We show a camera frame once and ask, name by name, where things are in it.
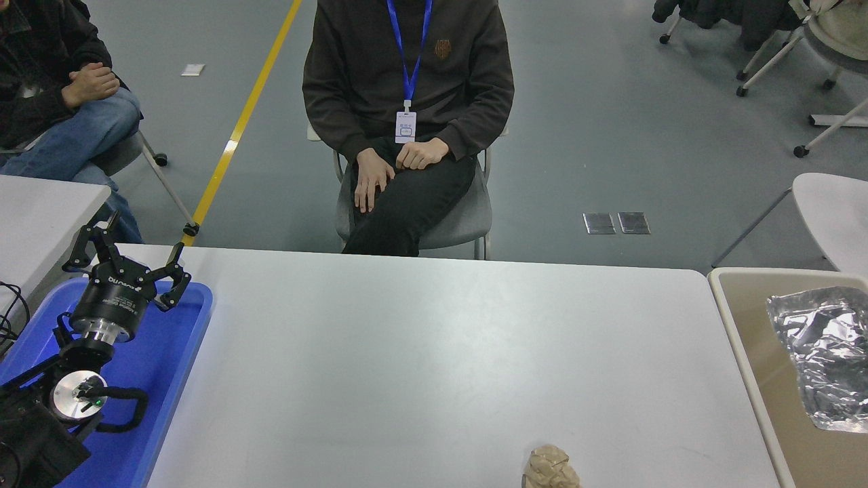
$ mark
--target caster wheel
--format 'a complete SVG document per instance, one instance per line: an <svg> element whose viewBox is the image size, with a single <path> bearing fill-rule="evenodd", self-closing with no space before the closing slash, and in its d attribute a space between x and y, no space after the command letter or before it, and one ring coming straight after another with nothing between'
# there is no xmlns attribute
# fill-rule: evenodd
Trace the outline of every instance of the caster wheel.
<svg viewBox="0 0 868 488"><path fill-rule="evenodd" d="M199 224L191 226L187 224L184 226L184 234L189 235L190 237L195 237L199 233Z"/></svg>

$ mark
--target person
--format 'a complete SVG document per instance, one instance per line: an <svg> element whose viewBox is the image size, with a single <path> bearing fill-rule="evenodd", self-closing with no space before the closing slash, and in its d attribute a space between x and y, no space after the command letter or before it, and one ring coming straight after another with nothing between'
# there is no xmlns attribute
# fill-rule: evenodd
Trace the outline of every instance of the person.
<svg viewBox="0 0 868 488"><path fill-rule="evenodd" d="M417 256L510 114L497 0L319 0L302 91L313 129L352 162L343 252Z"/></svg>
<svg viewBox="0 0 868 488"><path fill-rule="evenodd" d="M88 16L79 0L0 0L0 175L109 186L95 221L119 211L116 240L141 243L129 204L90 162L141 114Z"/></svg>

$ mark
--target blue lanyard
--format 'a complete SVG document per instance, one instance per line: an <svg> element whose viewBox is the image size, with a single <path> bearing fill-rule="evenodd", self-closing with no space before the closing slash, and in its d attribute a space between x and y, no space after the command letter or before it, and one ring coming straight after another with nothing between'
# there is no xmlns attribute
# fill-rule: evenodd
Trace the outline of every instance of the blue lanyard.
<svg viewBox="0 0 868 488"><path fill-rule="evenodd" d="M401 28L398 27L398 13L395 11L394 0L386 0L389 4L389 17L391 17L391 29L395 31L395 40L398 41L398 52L401 53L401 68L404 69L404 110L410 109L410 101L416 92L416 83L419 81L419 65L422 63L422 53L425 48L425 39L428 37L428 26L431 25L431 11L434 0L425 0L425 19L422 22L422 46L419 48L419 58L416 60L416 68L413 76L407 74L407 63L404 61L404 41L401 38Z"/></svg>

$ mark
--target dark jacket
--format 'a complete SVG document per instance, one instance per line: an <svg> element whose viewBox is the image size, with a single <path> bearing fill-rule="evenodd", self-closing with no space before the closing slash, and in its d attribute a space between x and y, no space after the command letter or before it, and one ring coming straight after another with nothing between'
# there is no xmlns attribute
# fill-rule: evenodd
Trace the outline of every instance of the dark jacket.
<svg viewBox="0 0 868 488"><path fill-rule="evenodd" d="M409 72L419 54L424 2L396 0ZM353 162L369 139L395 134L403 108L401 57L385 0L319 0L302 91L322 140ZM418 135L456 159L488 147L512 107L510 52L496 0L437 0L412 109Z"/></svg>
<svg viewBox="0 0 868 488"><path fill-rule="evenodd" d="M13 148L74 114L61 95L70 71L87 63L111 67L86 15L78 0L13 0L0 14L0 147ZM30 57L22 59L25 54ZM41 70L29 72L35 80L28 81L38 81L42 93L16 98L25 82L22 69Z"/></svg>
<svg viewBox="0 0 868 488"><path fill-rule="evenodd" d="M775 30L793 30L802 22L787 0L657 0L652 18L665 22L676 6L679 16L704 29L723 19L740 25L748 51L759 49Z"/></svg>

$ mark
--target robotic arm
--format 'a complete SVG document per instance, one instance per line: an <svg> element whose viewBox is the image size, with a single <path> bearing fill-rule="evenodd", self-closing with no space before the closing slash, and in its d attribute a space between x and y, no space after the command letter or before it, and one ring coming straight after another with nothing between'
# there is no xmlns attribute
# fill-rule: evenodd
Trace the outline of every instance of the robotic arm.
<svg viewBox="0 0 868 488"><path fill-rule="evenodd" d="M82 444L90 433L126 432L144 418L148 395L109 386L100 371L116 342L135 338L148 303L163 312L175 307L191 277L178 263L180 242L159 269L121 256L111 238L116 219L117 214L105 229L84 226L62 265L67 272L87 273L89 283L75 310L57 317L59 352L0 387L0 488L54 486L90 456ZM89 242L99 263L85 272ZM163 278L171 278L172 287L157 295L155 283ZM123 425L102 422L100 410L109 399L134 400L133 418Z"/></svg>

